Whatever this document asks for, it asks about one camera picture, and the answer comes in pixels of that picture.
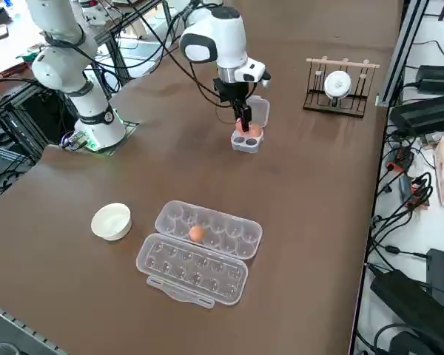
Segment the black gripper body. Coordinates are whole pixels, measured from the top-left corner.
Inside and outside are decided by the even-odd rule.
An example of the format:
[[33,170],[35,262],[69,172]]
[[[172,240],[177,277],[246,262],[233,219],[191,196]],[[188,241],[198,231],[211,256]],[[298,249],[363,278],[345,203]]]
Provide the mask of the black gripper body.
[[242,107],[246,103],[246,96],[249,93],[248,83],[226,83],[219,78],[215,78],[213,85],[222,103],[229,102],[233,107]]

